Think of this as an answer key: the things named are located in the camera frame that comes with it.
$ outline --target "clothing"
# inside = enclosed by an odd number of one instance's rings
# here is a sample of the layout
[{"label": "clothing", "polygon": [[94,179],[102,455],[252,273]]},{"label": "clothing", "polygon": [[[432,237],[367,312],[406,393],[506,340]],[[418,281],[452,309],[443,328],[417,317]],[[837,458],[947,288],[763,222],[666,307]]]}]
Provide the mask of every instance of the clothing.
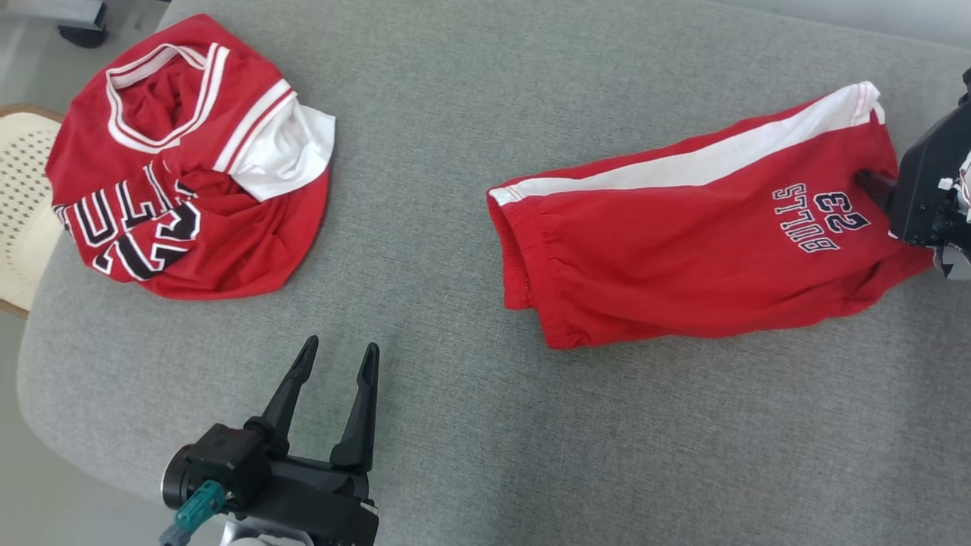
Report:
[{"label": "clothing", "polygon": [[333,143],[333,117],[201,15],[91,80],[47,173],[90,267],[166,297],[241,297],[278,289],[310,249]]},{"label": "clothing", "polygon": [[661,150],[488,191],[505,303],[557,349],[721,337],[857,313],[930,251],[887,236],[854,184],[896,179],[870,83]]}]

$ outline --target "folded red shorts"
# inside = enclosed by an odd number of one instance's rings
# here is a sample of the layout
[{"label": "folded red shorts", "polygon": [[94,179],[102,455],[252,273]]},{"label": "folded red shorts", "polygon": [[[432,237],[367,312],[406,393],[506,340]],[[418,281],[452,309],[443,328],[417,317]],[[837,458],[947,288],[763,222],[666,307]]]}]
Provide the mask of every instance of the folded red shorts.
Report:
[{"label": "folded red shorts", "polygon": [[505,303],[555,349],[847,316],[931,264],[854,183],[897,160],[869,82],[715,134],[488,191]]}]

